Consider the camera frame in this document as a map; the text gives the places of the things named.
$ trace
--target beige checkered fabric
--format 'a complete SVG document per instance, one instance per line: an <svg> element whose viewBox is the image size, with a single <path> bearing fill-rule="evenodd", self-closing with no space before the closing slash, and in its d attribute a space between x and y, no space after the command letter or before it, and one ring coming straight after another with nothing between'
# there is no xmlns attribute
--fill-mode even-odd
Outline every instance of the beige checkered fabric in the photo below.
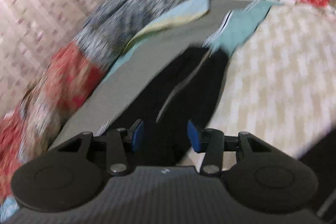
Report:
<svg viewBox="0 0 336 224"><path fill-rule="evenodd" d="M274 6L231 58L210 128L248 131L298 157L336 121L336 27L305 5Z"/></svg>

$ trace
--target black cloth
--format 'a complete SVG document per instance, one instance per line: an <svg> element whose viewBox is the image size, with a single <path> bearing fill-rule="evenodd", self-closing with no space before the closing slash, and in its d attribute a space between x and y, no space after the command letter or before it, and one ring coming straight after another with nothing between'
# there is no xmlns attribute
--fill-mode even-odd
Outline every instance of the black cloth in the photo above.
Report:
<svg viewBox="0 0 336 224"><path fill-rule="evenodd" d="M216 108L228 56L221 50L212 54L197 74L170 101L156 123L160 109L171 91L199 65L207 48L190 47L165 67L117 118L110 128L129 128L144 121L145 135L135 153L137 165L172 166L190 148L189 119L204 128Z"/></svg>
<svg viewBox="0 0 336 224"><path fill-rule="evenodd" d="M318 212L325 200L336 189L336 128L332 129L322 140L305 153L300 161L309 166L317 175L319 188L309 202L309 208ZM324 221L336 217L336 200L331 202L328 210L322 215Z"/></svg>

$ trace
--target screw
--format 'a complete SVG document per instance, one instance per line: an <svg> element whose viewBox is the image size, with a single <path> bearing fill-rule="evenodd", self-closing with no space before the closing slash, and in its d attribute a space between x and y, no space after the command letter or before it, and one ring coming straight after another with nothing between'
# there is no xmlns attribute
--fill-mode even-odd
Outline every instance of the screw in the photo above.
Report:
<svg viewBox="0 0 336 224"><path fill-rule="evenodd" d="M215 174L219 172L219 168L216 165L206 165L203 167L203 171L207 174Z"/></svg>
<svg viewBox="0 0 336 224"><path fill-rule="evenodd" d="M124 172L126 171L127 169L127 166L124 165L124 164L112 164L110 166L110 170L113 172L113 173L121 173L121 172Z"/></svg>

